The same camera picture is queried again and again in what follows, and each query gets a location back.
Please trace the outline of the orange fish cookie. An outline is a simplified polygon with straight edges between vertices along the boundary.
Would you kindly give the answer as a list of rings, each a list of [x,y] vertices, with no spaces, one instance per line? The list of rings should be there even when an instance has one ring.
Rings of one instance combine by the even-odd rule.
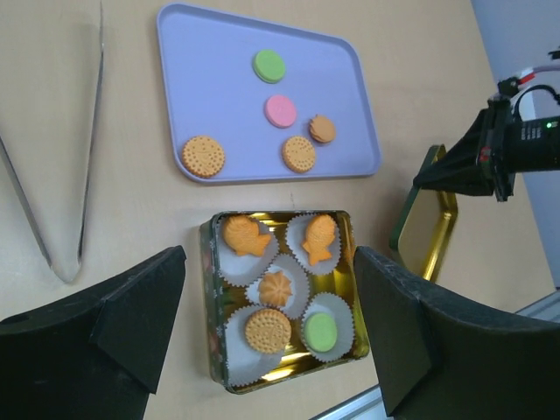
[[[263,256],[271,241],[271,234],[262,234],[259,224],[246,215],[228,217],[223,223],[222,235],[238,256]]]
[[[336,239],[336,222],[328,214],[314,216],[308,223],[302,248],[311,266],[329,260],[333,254],[329,247]]]

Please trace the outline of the gold tin lid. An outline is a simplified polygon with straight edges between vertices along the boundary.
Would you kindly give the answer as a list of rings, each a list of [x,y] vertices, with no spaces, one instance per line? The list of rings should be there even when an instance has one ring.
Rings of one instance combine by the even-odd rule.
[[[392,258],[435,283],[458,215],[455,194],[413,185],[389,237]]]

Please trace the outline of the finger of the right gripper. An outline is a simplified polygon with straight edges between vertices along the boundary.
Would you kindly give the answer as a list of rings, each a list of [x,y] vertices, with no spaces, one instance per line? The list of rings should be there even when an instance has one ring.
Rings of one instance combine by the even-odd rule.
[[[446,154],[421,169],[413,179],[415,187],[468,196],[491,196],[494,186],[478,165],[480,138],[488,110],[482,109],[463,137]]]

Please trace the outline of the gold cookie tin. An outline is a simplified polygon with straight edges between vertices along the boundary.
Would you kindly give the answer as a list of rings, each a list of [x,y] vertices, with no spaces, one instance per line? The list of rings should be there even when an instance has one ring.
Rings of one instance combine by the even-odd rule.
[[[279,251],[274,258],[273,265],[290,262],[297,265],[307,275],[310,286],[310,296],[303,313],[296,319],[289,319],[292,329],[290,343],[285,348],[283,358],[274,370],[262,376],[258,381],[245,387],[228,385],[227,350],[225,343],[225,327],[230,317],[239,309],[260,304],[252,304],[246,298],[247,286],[233,286],[220,273],[217,261],[217,227],[219,221],[228,216],[247,215],[269,227],[279,244]],[[242,395],[263,389],[290,379],[310,375],[320,370],[364,358],[369,352],[368,335],[361,312],[360,300],[357,294],[357,284],[354,274],[353,258],[355,242],[350,216],[342,210],[328,210],[336,221],[341,242],[340,259],[335,269],[326,275],[314,275],[306,271],[298,262],[285,240],[289,221],[303,214],[320,214],[318,210],[311,211],[226,211],[214,215],[199,228],[201,264],[206,305],[206,329],[208,351],[210,356],[210,374],[215,382],[222,385],[232,394]],[[319,293],[332,293],[342,298],[350,307],[353,314],[354,339],[351,349],[342,358],[323,363],[315,359],[306,349],[300,335],[301,320],[311,300]]]

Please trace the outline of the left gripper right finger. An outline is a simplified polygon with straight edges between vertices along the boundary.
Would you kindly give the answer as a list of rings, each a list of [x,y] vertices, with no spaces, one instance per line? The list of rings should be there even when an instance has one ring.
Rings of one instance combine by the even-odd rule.
[[[462,297],[368,247],[353,266],[388,416],[558,418],[557,323]]]

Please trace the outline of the swirl butter cookie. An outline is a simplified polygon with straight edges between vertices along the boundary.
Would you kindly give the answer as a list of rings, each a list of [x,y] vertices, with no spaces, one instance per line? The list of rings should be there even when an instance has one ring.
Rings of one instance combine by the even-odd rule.
[[[258,291],[262,304],[286,306],[292,295],[291,280],[282,270],[265,273],[259,283]]]

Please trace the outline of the tan round cookie top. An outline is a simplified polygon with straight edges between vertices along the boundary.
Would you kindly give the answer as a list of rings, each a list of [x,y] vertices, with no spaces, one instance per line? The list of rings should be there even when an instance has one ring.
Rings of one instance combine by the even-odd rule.
[[[261,309],[253,313],[244,326],[245,339],[257,352],[276,354],[291,339],[291,322],[280,311]]]

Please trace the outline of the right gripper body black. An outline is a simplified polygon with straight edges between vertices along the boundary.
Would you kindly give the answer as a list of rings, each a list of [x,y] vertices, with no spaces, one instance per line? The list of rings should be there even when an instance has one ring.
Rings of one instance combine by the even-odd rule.
[[[522,98],[535,91],[559,101],[553,87],[526,87],[520,78],[500,81],[498,93],[487,101],[479,132],[480,196],[493,195],[505,202],[513,195],[516,174],[559,168],[559,117],[521,116]]]

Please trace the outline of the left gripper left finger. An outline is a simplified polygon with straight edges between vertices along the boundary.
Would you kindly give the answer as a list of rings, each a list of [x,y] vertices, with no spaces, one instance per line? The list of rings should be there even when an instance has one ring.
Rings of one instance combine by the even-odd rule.
[[[156,393],[186,277],[167,248],[1,322],[3,419],[141,419]]]

